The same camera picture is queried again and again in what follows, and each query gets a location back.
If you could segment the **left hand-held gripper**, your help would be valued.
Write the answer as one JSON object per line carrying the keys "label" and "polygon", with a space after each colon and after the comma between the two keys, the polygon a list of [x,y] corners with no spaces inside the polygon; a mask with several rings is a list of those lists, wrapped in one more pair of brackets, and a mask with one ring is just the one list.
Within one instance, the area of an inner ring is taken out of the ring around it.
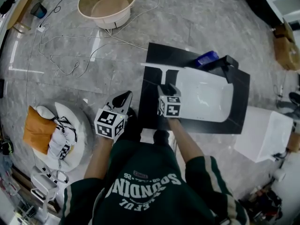
{"label": "left hand-held gripper", "polygon": [[132,91],[128,90],[114,93],[106,100],[104,107],[98,109],[94,120],[97,135],[114,142],[118,140],[124,133],[132,97]]}

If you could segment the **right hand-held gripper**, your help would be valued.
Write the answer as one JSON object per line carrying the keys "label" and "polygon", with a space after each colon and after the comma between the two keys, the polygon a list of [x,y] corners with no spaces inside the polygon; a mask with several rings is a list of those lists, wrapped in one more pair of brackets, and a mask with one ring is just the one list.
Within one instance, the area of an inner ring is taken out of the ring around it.
{"label": "right hand-held gripper", "polygon": [[181,110],[181,92],[173,84],[157,86],[158,108],[157,114],[165,118],[179,118]]}

